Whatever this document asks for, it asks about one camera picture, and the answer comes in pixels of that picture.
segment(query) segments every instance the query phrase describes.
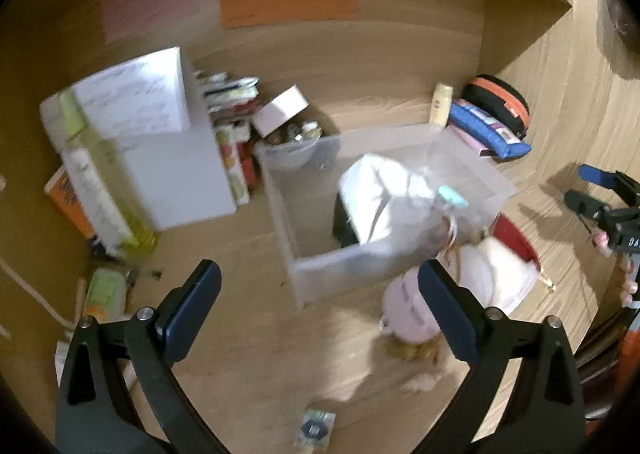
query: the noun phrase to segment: white paper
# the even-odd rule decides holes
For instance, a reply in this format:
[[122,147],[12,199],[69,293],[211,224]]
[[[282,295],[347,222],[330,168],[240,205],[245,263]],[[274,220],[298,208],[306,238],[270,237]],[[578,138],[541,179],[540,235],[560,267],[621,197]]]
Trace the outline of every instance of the white paper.
[[252,123],[264,138],[308,105],[298,86],[293,85],[254,114]]
[[373,153],[354,163],[340,178],[338,188],[360,244],[393,233],[403,237],[409,228],[420,227],[435,198],[425,177]]
[[104,139],[189,128],[180,49],[128,60],[73,85],[87,120]]

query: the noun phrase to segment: bottle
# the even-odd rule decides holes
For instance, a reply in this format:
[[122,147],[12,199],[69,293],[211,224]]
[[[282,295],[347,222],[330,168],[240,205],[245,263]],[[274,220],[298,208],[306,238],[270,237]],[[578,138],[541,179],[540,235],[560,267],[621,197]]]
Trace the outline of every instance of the bottle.
[[448,84],[438,82],[433,91],[431,99],[431,111],[429,113],[429,123],[438,126],[446,126],[451,110],[451,99],[453,98],[453,88]]
[[65,165],[94,230],[107,253],[136,259],[153,251],[156,234],[128,189],[116,154],[90,126],[71,88],[58,94],[66,136]]
[[95,270],[86,292],[82,315],[92,315],[100,324],[124,320],[127,280],[115,269]]

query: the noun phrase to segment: white container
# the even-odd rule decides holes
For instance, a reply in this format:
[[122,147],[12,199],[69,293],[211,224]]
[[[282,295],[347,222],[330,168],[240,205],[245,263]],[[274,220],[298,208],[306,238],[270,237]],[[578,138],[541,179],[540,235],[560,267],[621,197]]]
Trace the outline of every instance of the white container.
[[[292,155],[305,160],[291,167]],[[475,156],[449,129],[434,124],[358,129],[308,142],[259,146],[274,227],[300,307],[323,297],[391,279],[437,252],[389,255],[385,240],[340,248],[332,236],[338,180],[366,153],[399,161],[448,185],[468,206],[455,210],[460,229],[488,226],[516,189],[493,165]]]

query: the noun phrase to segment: pink paper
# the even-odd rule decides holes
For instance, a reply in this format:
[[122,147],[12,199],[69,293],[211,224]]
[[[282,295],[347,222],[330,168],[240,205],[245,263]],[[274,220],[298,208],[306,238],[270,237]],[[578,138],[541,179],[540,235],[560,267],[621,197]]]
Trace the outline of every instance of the pink paper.
[[139,36],[198,13],[198,0],[101,0],[105,42]]
[[486,145],[482,144],[482,142],[479,142],[478,140],[473,138],[464,129],[460,129],[459,127],[454,126],[453,124],[450,124],[449,127],[451,127],[456,132],[456,135],[458,135],[460,139],[463,142],[465,142],[466,145],[468,145],[469,147],[471,147],[471,149],[473,149],[476,153],[478,153],[479,157],[486,156],[482,154],[484,151],[489,150],[489,148]]

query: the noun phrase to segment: yellow bottle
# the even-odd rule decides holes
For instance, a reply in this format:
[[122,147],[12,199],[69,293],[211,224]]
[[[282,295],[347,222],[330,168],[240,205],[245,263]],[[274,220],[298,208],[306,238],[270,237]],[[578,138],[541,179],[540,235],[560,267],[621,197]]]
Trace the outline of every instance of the yellow bottle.
[[108,142],[90,126],[72,89],[58,94],[58,104],[66,135],[65,163],[98,237],[108,253],[123,259],[151,253],[156,233],[129,191],[126,175],[110,158]]
[[448,84],[438,82],[433,91],[431,99],[431,111],[429,113],[429,123],[445,127],[449,120],[451,111],[451,100],[453,98],[453,88]]

